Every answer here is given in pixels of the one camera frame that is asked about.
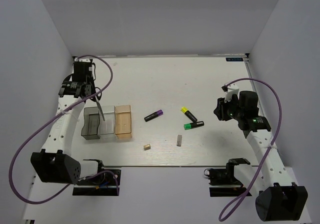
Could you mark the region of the black handled scissors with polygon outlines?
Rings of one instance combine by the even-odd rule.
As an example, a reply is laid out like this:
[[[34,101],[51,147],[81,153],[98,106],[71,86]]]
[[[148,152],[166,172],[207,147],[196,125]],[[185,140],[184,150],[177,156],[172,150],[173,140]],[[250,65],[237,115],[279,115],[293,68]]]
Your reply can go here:
[[[102,94],[100,93],[100,94],[96,95],[95,97],[90,98],[90,100],[92,102],[96,103],[98,111],[99,111],[99,115],[101,116],[102,120],[105,121],[105,116],[103,114],[103,109],[102,109],[102,106],[101,106],[101,104],[99,102],[101,100],[101,97],[102,97]]]

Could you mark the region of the yellow capped highlighter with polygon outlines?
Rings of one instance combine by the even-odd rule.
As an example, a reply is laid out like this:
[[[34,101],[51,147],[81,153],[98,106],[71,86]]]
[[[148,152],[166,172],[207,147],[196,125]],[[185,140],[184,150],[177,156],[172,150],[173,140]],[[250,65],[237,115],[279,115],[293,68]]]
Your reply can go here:
[[[192,122],[197,122],[198,119],[186,108],[182,107],[181,111],[192,121]]]

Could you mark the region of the purple capped highlighter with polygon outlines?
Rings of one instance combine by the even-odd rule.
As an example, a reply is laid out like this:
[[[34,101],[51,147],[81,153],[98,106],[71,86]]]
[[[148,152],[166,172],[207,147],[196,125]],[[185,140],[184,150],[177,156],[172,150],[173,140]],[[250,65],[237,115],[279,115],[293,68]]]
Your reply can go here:
[[[153,113],[149,114],[148,116],[144,117],[144,120],[146,122],[148,122],[148,121],[151,121],[151,120],[161,116],[162,114],[163,114],[163,111],[160,109],[160,110],[153,112]]]

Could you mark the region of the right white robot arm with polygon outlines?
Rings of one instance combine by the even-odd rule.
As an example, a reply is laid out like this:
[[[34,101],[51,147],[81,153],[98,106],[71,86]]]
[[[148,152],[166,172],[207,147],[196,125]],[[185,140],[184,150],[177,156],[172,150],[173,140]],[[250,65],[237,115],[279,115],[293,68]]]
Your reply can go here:
[[[255,179],[256,172],[247,159],[230,159],[222,174],[212,172],[212,184],[245,186],[255,197],[256,212],[264,222],[299,220],[308,193],[288,174],[276,146],[271,144],[271,127],[267,119],[259,115],[258,95],[229,88],[225,97],[217,101],[214,114],[220,121],[238,122],[261,167]]]

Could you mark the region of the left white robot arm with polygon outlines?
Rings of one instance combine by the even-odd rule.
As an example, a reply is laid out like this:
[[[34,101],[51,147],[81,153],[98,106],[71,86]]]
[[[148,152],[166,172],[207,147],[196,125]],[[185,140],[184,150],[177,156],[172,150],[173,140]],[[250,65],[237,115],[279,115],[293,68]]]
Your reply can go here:
[[[98,161],[72,158],[72,140],[84,98],[96,91],[93,66],[90,59],[74,62],[73,73],[63,80],[59,90],[59,118],[54,121],[41,151],[31,155],[30,162],[44,183],[76,184],[86,177],[96,184],[105,180],[106,172]]]

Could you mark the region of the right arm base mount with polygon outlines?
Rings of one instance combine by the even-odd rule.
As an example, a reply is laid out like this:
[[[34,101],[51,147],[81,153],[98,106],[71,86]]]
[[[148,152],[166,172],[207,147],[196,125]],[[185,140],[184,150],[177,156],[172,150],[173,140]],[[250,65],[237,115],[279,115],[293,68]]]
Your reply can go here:
[[[228,176],[226,169],[207,168],[203,174],[209,180],[210,197],[238,197],[246,191],[239,180]]]

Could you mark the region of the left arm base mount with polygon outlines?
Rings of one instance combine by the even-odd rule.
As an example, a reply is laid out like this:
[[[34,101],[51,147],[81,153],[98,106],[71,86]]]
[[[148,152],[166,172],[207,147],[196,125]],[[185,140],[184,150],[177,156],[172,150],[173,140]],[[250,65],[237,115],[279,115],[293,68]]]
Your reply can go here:
[[[121,169],[109,169],[91,179],[79,181],[72,191],[73,196],[116,197],[120,193]]]

